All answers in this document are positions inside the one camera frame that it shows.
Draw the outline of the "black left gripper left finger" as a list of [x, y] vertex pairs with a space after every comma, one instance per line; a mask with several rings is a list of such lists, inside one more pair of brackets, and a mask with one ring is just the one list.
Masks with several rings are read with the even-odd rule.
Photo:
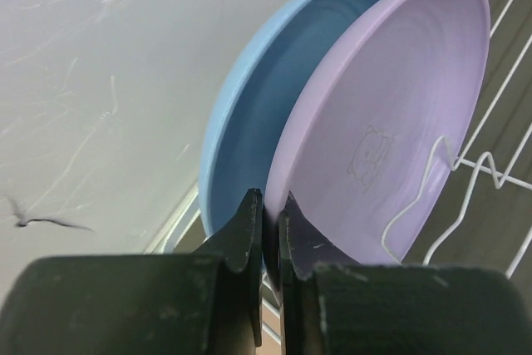
[[253, 354], [262, 343], [262, 195], [195, 251], [48, 257], [1, 309], [4, 354]]

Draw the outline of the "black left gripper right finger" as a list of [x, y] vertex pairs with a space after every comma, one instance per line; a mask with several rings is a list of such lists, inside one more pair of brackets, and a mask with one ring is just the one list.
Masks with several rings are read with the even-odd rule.
[[501, 273], [362, 265], [289, 196], [278, 217], [285, 354], [528, 354], [531, 318]]

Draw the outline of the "blue plate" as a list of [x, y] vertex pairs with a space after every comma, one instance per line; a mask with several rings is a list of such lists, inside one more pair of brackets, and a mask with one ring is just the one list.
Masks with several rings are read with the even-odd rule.
[[317, 65], [379, 0], [289, 0], [231, 67], [209, 117], [199, 168], [207, 235], [233, 217], [249, 189], [264, 190], [279, 137]]

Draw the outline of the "purple plate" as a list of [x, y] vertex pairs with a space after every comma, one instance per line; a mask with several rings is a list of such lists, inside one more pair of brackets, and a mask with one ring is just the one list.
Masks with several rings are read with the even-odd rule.
[[470, 126], [490, 40], [488, 0], [380, 0], [298, 97], [268, 175], [273, 239], [289, 195], [343, 253], [402, 261]]

